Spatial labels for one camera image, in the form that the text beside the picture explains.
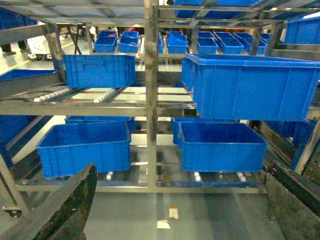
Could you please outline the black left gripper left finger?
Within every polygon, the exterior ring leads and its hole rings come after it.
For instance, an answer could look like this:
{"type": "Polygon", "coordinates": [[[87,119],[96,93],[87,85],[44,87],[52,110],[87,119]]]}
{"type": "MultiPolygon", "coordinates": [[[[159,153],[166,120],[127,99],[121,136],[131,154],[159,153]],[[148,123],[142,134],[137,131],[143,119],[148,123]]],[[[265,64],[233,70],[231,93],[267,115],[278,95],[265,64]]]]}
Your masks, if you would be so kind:
{"type": "Polygon", "coordinates": [[[0,234],[2,240],[85,240],[97,186],[89,163],[28,215],[0,234]]]}

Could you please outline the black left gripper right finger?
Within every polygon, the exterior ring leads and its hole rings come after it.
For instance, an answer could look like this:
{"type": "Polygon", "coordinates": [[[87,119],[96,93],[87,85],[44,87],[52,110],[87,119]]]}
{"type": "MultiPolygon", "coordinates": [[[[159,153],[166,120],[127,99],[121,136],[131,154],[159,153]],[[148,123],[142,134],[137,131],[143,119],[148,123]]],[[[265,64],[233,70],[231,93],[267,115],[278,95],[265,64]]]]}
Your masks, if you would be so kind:
{"type": "Polygon", "coordinates": [[[286,240],[320,238],[320,187],[273,160],[262,173],[269,199],[268,216],[286,240]]]}

